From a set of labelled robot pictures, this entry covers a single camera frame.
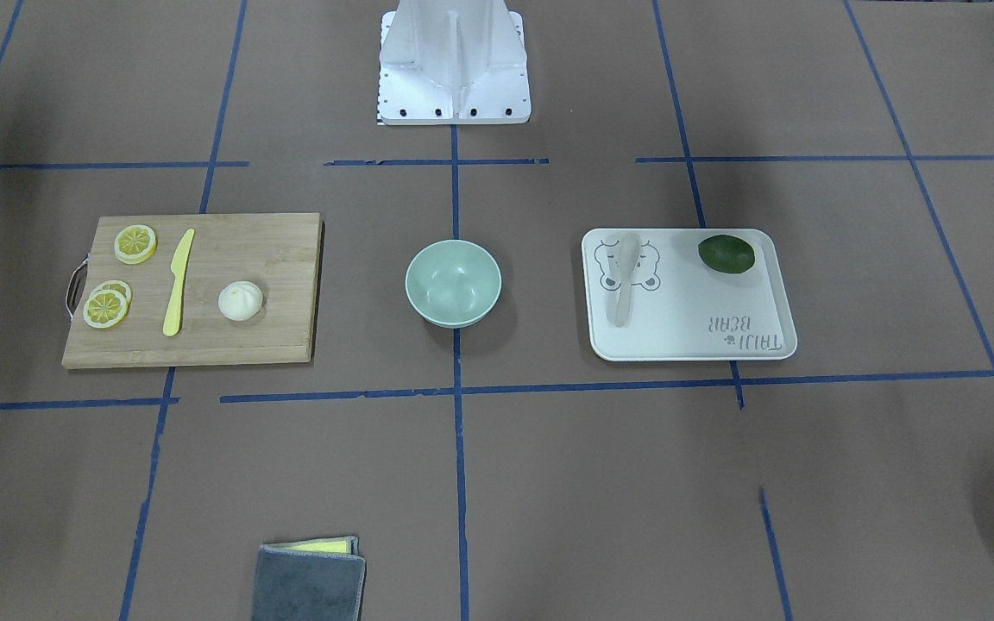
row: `cartoon face print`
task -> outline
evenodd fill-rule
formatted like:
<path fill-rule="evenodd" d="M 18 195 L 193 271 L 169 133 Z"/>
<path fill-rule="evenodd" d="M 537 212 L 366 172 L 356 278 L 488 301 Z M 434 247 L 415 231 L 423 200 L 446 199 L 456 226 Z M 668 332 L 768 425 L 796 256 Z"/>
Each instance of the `cartoon face print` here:
<path fill-rule="evenodd" d="M 616 258 L 616 250 L 620 246 L 620 240 L 611 244 L 606 244 L 602 240 L 593 251 L 593 259 L 601 269 L 601 286 L 607 291 L 616 291 L 620 288 L 620 283 L 616 280 L 616 274 L 620 271 L 620 260 Z M 643 287 L 647 291 L 655 291 L 662 285 L 662 280 L 658 279 L 658 261 L 662 259 L 658 248 L 654 248 L 650 242 L 644 243 L 639 249 L 639 263 L 635 264 L 635 273 L 632 279 L 634 284 Z"/>

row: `cutting board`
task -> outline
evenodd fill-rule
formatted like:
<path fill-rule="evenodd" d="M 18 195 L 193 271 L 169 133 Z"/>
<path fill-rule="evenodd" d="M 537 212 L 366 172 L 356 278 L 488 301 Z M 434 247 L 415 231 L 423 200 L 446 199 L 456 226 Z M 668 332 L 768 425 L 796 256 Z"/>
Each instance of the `cutting board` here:
<path fill-rule="evenodd" d="M 130 224 L 155 231 L 155 253 L 138 265 L 114 256 L 114 237 Z M 162 327 L 174 281 L 171 258 L 186 229 L 194 229 L 194 241 L 182 329 L 167 337 Z M 319 213 L 100 217 L 80 299 L 103 280 L 119 279 L 133 288 L 133 300 L 125 319 L 111 329 L 87 326 L 80 302 L 67 333 L 64 367 L 308 362 L 323 231 Z M 263 290 L 263 310 L 246 322 L 232 322 L 217 308 L 217 295 L 236 280 L 251 280 Z"/>

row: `white spoon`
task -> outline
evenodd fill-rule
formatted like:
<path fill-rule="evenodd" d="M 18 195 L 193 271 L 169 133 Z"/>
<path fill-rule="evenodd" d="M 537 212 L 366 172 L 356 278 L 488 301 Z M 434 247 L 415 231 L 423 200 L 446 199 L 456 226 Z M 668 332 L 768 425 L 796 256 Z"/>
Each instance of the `white spoon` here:
<path fill-rule="evenodd" d="M 620 299 L 616 300 L 616 327 L 622 329 L 632 317 L 632 276 L 639 263 L 639 251 L 643 242 L 635 233 L 627 233 L 620 238 L 616 247 L 616 262 L 620 265 Z"/>

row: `yellow knife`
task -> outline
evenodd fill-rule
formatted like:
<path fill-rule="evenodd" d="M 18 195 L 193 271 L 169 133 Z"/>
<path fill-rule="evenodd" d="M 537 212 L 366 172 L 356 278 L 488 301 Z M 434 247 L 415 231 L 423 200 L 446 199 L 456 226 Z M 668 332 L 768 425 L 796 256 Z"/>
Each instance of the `yellow knife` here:
<path fill-rule="evenodd" d="M 186 229 L 179 246 L 171 258 L 171 273 L 174 284 L 171 286 L 171 299 L 167 303 L 167 314 L 163 317 L 163 334 L 174 336 L 182 326 L 182 283 L 186 280 L 186 261 L 190 260 L 190 243 L 194 239 L 194 229 Z"/>

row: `bowl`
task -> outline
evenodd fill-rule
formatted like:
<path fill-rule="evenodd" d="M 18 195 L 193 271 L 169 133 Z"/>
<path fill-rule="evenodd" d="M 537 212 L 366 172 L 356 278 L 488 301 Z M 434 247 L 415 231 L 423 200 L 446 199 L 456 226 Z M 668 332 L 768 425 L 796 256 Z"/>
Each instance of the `bowl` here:
<path fill-rule="evenodd" d="M 480 245 L 442 240 L 419 251 L 406 270 L 406 296 L 442 329 L 465 329 L 497 304 L 500 267 Z"/>

